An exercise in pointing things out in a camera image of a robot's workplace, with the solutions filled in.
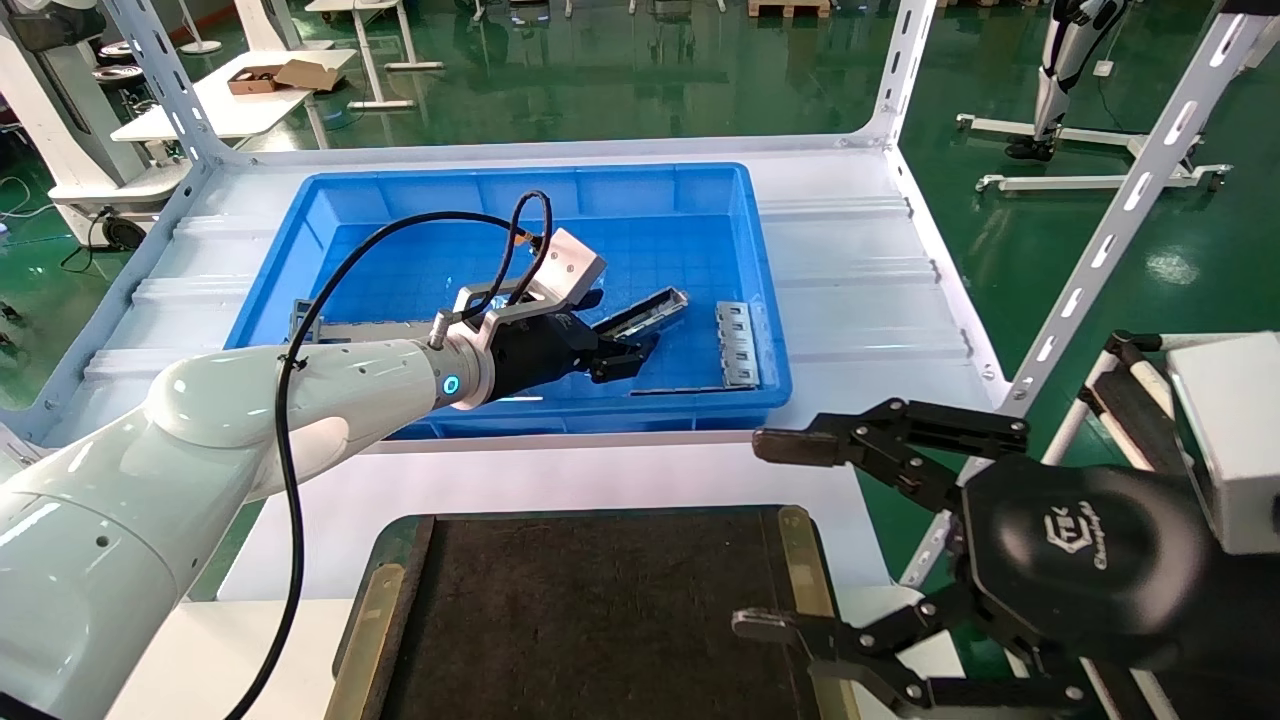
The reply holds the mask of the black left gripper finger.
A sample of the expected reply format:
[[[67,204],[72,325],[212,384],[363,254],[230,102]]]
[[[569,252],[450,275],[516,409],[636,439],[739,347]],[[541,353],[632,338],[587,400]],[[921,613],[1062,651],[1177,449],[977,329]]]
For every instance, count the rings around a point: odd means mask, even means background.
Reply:
[[[869,626],[804,612],[741,609],[732,616],[732,630],[744,639],[795,648],[810,676],[851,682],[893,714],[1083,714],[1091,708],[1084,685],[1065,676],[923,676],[899,657],[942,632],[978,620],[980,602],[974,591],[943,588]]]

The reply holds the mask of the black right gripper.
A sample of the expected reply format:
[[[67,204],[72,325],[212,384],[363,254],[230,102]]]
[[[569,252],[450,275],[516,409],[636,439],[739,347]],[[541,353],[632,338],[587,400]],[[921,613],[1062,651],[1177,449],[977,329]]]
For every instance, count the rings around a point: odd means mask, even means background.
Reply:
[[[1228,553],[1188,479],[1000,460],[961,507],[973,579],[1037,635],[1155,674],[1183,719],[1277,716],[1277,557]]]

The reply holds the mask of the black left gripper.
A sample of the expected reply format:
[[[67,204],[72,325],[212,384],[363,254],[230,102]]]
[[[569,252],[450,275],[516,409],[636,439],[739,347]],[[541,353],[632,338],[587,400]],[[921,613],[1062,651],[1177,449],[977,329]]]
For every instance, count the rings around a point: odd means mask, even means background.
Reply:
[[[589,290],[576,313],[595,309],[603,290]],[[579,372],[588,361],[595,384],[635,378],[654,354],[660,334],[639,341],[598,334],[572,313],[529,316],[495,329],[490,351],[490,401],[507,398]],[[819,413],[803,429],[760,428],[751,448],[765,462],[852,466],[932,512],[960,505],[957,474],[925,456],[932,448],[997,460],[1024,454],[1029,425],[1014,416],[904,398],[887,398],[860,414]]]

